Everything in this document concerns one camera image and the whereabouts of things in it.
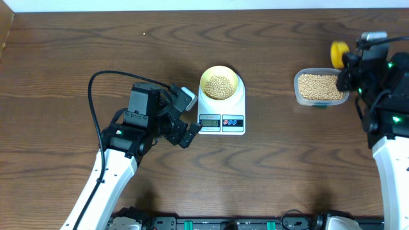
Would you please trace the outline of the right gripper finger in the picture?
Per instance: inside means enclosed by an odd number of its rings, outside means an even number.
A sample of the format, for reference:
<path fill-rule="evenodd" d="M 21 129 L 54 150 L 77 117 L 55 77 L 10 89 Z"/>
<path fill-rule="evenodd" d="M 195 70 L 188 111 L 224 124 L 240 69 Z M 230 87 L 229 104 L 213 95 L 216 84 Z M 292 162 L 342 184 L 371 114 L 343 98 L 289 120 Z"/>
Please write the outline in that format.
<path fill-rule="evenodd" d="M 358 67 L 360 63 L 360 56 L 351 52 L 345 52 L 342 55 L 342 62 L 344 69 L 346 70 L 352 70 L 356 67 Z"/>
<path fill-rule="evenodd" d="M 351 80 L 352 80 L 352 76 L 351 76 L 350 71 L 343 70 L 341 73 L 339 73 L 337 76 L 337 82 L 336 82 L 336 87 L 338 91 L 344 92 L 344 91 L 353 90 Z"/>

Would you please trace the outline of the yellow measuring scoop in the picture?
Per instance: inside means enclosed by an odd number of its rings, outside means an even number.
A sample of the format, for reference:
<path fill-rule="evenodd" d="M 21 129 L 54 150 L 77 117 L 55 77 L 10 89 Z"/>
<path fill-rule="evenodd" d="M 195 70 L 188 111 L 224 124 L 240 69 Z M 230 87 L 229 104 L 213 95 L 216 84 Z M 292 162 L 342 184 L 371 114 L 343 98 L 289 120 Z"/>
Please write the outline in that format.
<path fill-rule="evenodd" d="M 349 46 L 346 42 L 334 41 L 330 46 L 330 59 L 334 68 L 342 69 L 343 64 L 343 54 L 348 53 Z"/>

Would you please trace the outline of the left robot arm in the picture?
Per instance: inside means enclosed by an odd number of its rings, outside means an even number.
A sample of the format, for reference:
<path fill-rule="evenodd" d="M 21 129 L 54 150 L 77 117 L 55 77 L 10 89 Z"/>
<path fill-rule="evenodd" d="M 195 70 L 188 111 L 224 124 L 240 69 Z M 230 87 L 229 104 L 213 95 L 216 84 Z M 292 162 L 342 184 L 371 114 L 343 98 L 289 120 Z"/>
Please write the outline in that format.
<path fill-rule="evenodd" d="M 180 116 L 196 102 L 197 96 L 185 87 L 136 82 L 128 107 L 100 134 L 102 146 L 93 170 L 62 228 L 105 229 L 123 189 L 159 138 L 173 146 L 190 146 L 201 125 L 187 124 Z"/>

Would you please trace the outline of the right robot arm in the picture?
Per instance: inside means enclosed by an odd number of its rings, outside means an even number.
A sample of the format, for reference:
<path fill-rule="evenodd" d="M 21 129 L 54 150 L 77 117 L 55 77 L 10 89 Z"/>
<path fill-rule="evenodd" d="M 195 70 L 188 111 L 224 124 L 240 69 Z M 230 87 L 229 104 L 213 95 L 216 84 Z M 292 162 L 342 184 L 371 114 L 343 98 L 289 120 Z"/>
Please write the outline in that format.
<path fill-rule="evenodd" d="M 330 48 L 338 90 L 356 94 L 380 177 L 384 228 L 408 229 L 408 53 L 387 56 L 384 41 L 360 42 L 357 54 L 344 42 Z"/>

